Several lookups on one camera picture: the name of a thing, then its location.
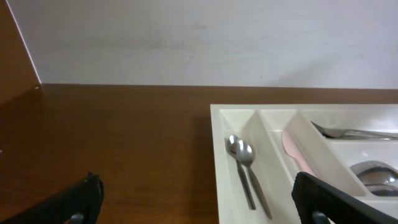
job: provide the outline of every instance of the metal fork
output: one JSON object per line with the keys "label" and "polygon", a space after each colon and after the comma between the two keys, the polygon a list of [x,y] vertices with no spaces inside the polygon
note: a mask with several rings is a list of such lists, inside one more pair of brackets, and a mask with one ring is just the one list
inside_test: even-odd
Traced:
{"label": "metal fork", "polygon": [[324,128],[311,121],[318,131],[326,138],[350,140],[398,140],[398,134],[357,129]]}

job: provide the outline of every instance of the wood grain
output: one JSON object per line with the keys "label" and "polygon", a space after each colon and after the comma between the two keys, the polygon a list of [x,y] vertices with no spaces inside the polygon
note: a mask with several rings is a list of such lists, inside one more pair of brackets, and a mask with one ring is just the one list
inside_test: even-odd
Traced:
{"label": "wood grain", "polygon": [[0,107],[0,220],[91,171],[98,223],[218,223],[212,103],[398,103],[398,90],[44,85]]}
{"label": "wood grain", "polygon": [[0,105],[39,85],[5,0],[0,0]]}

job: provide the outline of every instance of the pink utensil handle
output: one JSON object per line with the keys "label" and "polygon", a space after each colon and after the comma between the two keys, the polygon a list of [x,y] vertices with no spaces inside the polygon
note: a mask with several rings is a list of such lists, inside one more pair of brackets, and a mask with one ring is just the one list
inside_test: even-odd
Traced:
{"label": "pink utensil handle", "polygon": [[286,153],[297,161],[297,163],[304,172],[307,172],[316,177],[315,173],[312,171],[311,167],[305,161],[303,155],[297,148],[296,144],[294,143],[288,131],[284,131],[282,133],[282,144],[284,145]]}

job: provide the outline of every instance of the white cutlery tray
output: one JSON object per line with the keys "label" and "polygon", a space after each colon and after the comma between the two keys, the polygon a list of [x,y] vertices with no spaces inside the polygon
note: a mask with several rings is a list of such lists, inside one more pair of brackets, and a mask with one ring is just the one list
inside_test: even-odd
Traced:
{"label": "white cutlery tray", "polygon": [[[325,139],[311,123],[325,128],[398,132],[398,105],[211,105],[219,220],[231,223],[300,223],[291,192],[300,167],[286,154],[288,130],[317,177],[358,200],[398,218],[398,197],[373,195],[349,169],[377,160],[398,169],[398,141]],[[257,210],[250,210],[234,159],[226,152],[231,134],[256,152],[252,169],[273,219],[268,220],[254,189]]]}

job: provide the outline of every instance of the metal spoon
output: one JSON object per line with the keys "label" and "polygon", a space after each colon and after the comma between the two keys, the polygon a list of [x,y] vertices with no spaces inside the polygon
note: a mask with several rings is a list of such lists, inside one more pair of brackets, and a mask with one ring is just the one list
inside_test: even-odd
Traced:
{"label": "metal spoon", "polygon": [[311,122],[320,133],[326,138],[345,140],[398,140],[396,133],[381,133],[376,131],[365,131],[356,129],[324,128]]}
{"label": "metal spoon", "polygon": [[271,211],[269,210],[269,206],[267,204],[266,198],[265,198],[264,194],[262,193],[262,189],[261,189],[260,183],[259,183],[256,175],[254,174],[253,170],[250,167],[254,161],[254,157],[255,157],[254,150],[249,146],[249,144],[243,140],[239,140],[238,145],[236,147],[236,158],[242,165],[244,165],[248,168],[250,181],[251,181],[251,184],[253,185],[254,191],[256,192],[256,194],[259,198],[259,201],[260,201],[264,211],[266,212],[266,215],[271,220],[272,215],[271,215]]}
{"label": "metal spoon", "polygon": [[390,185],[367,185],[366,186],[372,194],[384,197],[397,197],[398,188]]}
{"label": "metal spoon", "polygon": [[398,187],[398,171],[381,161],[365,161],[350,169],[364,185],[393,185]]}
{"label": "metal spoon", "polygon": [[227,149],[227,153],[229,155],[231,155],[233,158],[235,158],[236,167],[238,168],[239,178],[241,179],[243,191],[246,196],[246,200],[248,201],[249,208],[250,208],[250,210],[255,210],[256,204],[254,204],[253,197],[251,196],[251,191],[250,191],[248,180],[246,178],[246,174],[244,173],[242,165],[236,159],[236,145],[238,144],[238,141],[239,141],[239,138],[236,135],[234,135],[234,134],[231,135],[226,142],[226,149]]}

